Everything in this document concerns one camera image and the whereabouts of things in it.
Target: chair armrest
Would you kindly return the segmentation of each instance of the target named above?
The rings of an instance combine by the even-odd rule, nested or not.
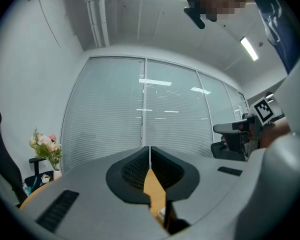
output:
[[[32,164],[32,163],[39,163],[39,162],[41,162],[41,161],[44,161],[44,160],[46,160],[45,158],[37,158],[37,157],[34,157],[34,158],[31,158],[31,159],[29,159],[29,163],[30,164]]]
[[[29,159],[30,164],[34,163],[34,175],[39,174],[39,162],[44,161],[44,160],[46,160],[46,159],[45,158],[37,158],[37,157]]]

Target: flower vase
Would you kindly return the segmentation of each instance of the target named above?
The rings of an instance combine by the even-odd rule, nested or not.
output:
[[[62,176],[62,173],[59,169],[53,170],[53,180],[55,181],[56,179],[60,178]]]

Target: black office chair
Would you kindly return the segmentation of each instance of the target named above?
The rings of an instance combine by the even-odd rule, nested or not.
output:
[[[212,143],[211,152],[213,157],[216,159],[226,159],[243,162],[246,161],[245,156],[243,154],[227,150],[227,147],[223,141]]]
[[[43,158],[32,158],[29,160],[29,163],[34,163],[34,172],[35,175],[28,177],[24,180],[28,187],[32,187],[32,192],[35,191],[42,185],[41,177],[43,174],[49,175],[51,177],[50,181],[53,180],[54,171],[46,171],[44,173],[39,173],[39,162],[43,161]],[[16,197],[18,198],[20,204],[24,202],[27,198],[26,193],[23,190],[23,182],[20,170],[16,163],[13,161],[9,155],[4,141],[0,133],[0,174],[2,177],[12,186],[12,190],[15,192]]]

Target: window blinds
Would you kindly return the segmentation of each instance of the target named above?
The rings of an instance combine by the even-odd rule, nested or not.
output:
[[[208,102],[212,126],[235,121],[235,115],[223,82],[199,73]],[[221,135],[213,132],[214,142],[221,141]]]
[[[243,107],[239,92],[226,83],[224,85],[226,87],[226,90],[229,94],[229,97],[230,97],[230,100],[232,103],[235,120],[240,121],[240,120],[242,120],[242,114],[244,113],[244,107]]]
[[[212,127],[197,73],[148,60],[145,145],[212,157]]]
[[[247,101],[246,101],[245,97],[240,92],[239,92],[239,96],[240,96],[240,99],[241,99],[241,104],[242,104],[242,107],[243,107],[243,112],[244,113],[248,113],[249,110],[248,110]]]
[[[141,146],[144,59],[92,58],[72,91],[62,127],[62,171]]]

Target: fluorescent light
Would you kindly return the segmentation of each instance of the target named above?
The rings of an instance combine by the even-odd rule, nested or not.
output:
[[[255,61],[258,59],[258,56],[255,52],[255,50],[252,48],[251,44],[249,43],[249,41],[243,37],[240,40],[240,43],[244,46],[244,48],[248,51],[248,53],[250,54],[251,58]]]
[[[139,78],[139,83],[147,83],[153,85],[161,85],[161,86],[170,86],[172,82],[165,82],[165,81],[158,81],[158,80],[151,80],[151,79],[142,79]]]
[[[197,88],[197,87],[192,87],[190,91],[195,91],[195,92],[205,93],[205,94],[207,94],[207,95],[211,93],[211,91],[202,90],[201,88]]]

